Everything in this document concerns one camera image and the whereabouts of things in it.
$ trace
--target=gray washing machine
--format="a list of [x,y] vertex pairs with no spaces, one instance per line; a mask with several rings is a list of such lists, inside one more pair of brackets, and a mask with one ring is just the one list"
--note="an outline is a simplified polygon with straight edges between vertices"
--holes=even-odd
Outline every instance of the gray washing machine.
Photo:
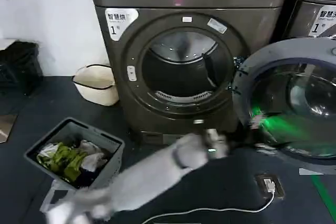
[[234,109],[243,124],[260,112],[276,155],[299,167],[336,174],[336,41],[295,38],[270,44],[236,73]]
[[298,0],[286,37],[334,37],[336,0]]
[[284,0],[94,0],[125,117],[150,143],[193,121],[233,132],[234,74],[267,45]]

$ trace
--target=gray laundry basket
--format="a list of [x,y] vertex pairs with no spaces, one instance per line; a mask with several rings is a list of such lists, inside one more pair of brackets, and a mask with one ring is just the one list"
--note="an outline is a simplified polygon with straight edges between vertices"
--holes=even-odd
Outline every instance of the gray laundry basket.
[[94,179],[89,188],[100,188],[108,185],[112,178],[119,172],[122,152],[125,146],[124,141],[73,118],[64,119],[54,129],[42,137],[41,140],[25,153],[25,158],[52,178],[62,182],[69,189],[78,189],[79,187],[75,187],[57,174],[44,168],[36,159],[41,148],[48,143],[63,142],[65,144],[70,144],[78,139],[90,141],[101,149],[105,149],[111,153],[112,156],[110,160],[105,164],[104,168],[100,171],[99,175]]

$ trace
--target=bucket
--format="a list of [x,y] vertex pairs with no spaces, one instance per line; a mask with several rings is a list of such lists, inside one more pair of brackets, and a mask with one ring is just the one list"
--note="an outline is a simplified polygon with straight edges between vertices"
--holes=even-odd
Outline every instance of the bucket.
[[72,77],[72,82],[82,97],[90,102],[111,106],[119,100],[110,66],[93,64],[80,68]]

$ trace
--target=wall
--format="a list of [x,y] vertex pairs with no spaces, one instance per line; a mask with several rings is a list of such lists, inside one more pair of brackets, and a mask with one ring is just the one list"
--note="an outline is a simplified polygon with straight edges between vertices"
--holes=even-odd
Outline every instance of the wall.
[[0,0],[1,37],[37,41],[46,76],[108,62],[92,0]]

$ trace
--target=green floor tape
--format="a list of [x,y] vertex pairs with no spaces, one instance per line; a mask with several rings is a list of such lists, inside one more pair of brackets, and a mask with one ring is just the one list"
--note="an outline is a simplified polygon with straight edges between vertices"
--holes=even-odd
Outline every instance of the green floor tape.
[[322,183],[319,175],[311,175],[310,177],[311,177],[311,180],[313,181],[313,184],[315,185],[317,191],[319,192],[320,197],[322,198],[324,204],[326,205],[332,219],[336,223],[336,204],[335,204],[334,200],[328,194],[328,190],[326,189],[326,187]]

